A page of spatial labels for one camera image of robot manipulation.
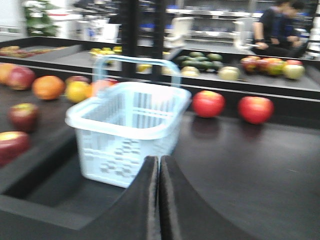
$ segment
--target red apple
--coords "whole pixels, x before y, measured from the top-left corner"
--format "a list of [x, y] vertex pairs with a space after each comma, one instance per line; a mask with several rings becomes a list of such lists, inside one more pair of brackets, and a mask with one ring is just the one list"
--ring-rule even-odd
[[256, 61], [256, 69], [260, 73], [266, 73], [268, 71], [268, 65], [269, 65], [269, 62], [265, 58], [258, 59]]
[[65, 80], [65, 84], [69, 84], [71, 82], [85, 82], [87, 84], [90, 84], [91, 80], [85, 76], [70, 76]]
[[255, 60], [261, 59], [259, 56], [247, 56], [247, 58], [249, 58], [249, 59], [255, 59]]
[[238, 103], [238, 112], [251, 124], [262, 124], [267, 121], [274, 112], [273, 102], [265, 97], [245, 96]]
[[38, 126], [40, 111], [33, 103], [19, 103], [10, 107], [7, 117], [16, 130], [31, 133]]
[[10, 163], [31, 147], [27, 133], [23, 131], [6, 131], [0, 133], [0, 167]]
[[104, 81], [108, 81], [108, 83], [109, 83], [110, 86], [119, 83], [117, 80], [115, 80], [114, 78], [110, 78], [110, 77], [104, 78], [103, 80], [104, 80]]
[[6, 82], [14, 90], [30, 89], [36, 79], [36, 74], [26, 66], [15, 66]]
[[302, 61], [293, 60], [293, 59], [289, 59], [289, 60], [285, 61], [285, 64], [287, 64], [287, 65], [301, 65], [301, 66], [303, 66]]
[[193, 97], [192, 108], [199, 117], [212, 118], [222, 112], [225, 102], [225, 98], [221, 94], [203, 90]]
[[256, 71], [257, 68], [257, 60], [254, 58], [250, 58], [250, 57], [245, 57], [241, 59], [241, 65], [243, 67], [243, 69], [247, 72], [247, 73], [254, 73]]

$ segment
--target orange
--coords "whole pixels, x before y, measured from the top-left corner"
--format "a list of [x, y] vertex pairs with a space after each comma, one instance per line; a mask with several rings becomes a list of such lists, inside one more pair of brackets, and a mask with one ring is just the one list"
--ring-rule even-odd
[[57, 99], [65, 90], [66, 84], [57, 76], [42, 76], [32, 84], [33, 94], [42, 100]]
[[16, 65], [13, 63], [2, 63], [0, 64], [0, 84], [7, 85], [8, 78], [10, 76], [11, 70]]
[[72, 81], [65, 89], [65, 96], [71, 102], [77, 104], [87, 98], [86, 91], [90, 85], [84, 81]]

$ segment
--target avocado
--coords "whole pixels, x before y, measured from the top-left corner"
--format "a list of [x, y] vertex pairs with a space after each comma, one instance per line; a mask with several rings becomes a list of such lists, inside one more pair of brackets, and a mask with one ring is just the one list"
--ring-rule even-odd
[[192, 51], [189, 53], [189, 56], [192, 58], [195, 58], [195, 57], [204, 57], [205, 55], [199, 51]]
[[222, 56], [217, 53], [209, 53], [206, 57], [211, 61], [219, 61], [219, 62], [221, 62], [223, 59]]
[[198, 61], [195, 57], [191, 57], [191, 56], [186, 57], [185, 60]]
[[189, 60], [186, 60], [186, 61], [183, 61], [180, 66], [183, 68], [183, 67], [187, 67], [187, 66], [190, 66], [192, 63], [192, 61], [189, 61]]
[[220, 61], [212, 61], [213, 63], [213, 70], [215, 71], [219, 71], [219, 69], [223, 68], [224, 67], [224, 64]]
[[196, 56], [195, 59], [199, 62], [209, 61], [209, 59], [205, 56]]
[[200, 61], [192, 61], [186, 60], [181, 63], [181, 67], [196, 67], [198, 68], [198, 64], [201, 63]]
[[188, 58], [188, 57], [189, 57], [189, 56], [186, 56], [186, 55], [178, 56], [178, 57], [175, 59], [175, 62], [180, 65], [183, 61], [187, 60], [186, 58]]
[[212, 69], [213, 67], [214, 67], [214, 64], [210, 61], [201, 61], [199, 64], [199, 69], [202, 69], [202, 70]]

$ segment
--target fruit bin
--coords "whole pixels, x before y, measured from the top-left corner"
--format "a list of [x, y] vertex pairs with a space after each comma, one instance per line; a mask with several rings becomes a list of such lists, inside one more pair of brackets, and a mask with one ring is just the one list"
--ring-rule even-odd
[[66, 123], [76, 131], [83, 176], [126, 188], [146, 156], [171, 154], [191, 93], [174, 87], [181, 80], [178, 67], [161, 59], [103, 56], [95, 63], [94, 82], [108, 75], [108, 61], [159, 65], [172, 72], [172, 86], [122, 82], [66, 112]]

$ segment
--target black shirt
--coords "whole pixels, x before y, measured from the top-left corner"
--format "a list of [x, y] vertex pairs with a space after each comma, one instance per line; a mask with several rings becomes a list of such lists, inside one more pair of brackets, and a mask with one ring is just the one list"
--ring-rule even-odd
[[278, 14], [272, 7], [270, 7], [259, 19], [259, 22], [263, 24], [263, 36], [266, 44], [271, 43], [272, 29], [274, 26], [274, 21], [277, 21], [277, 18], [279, 18]]

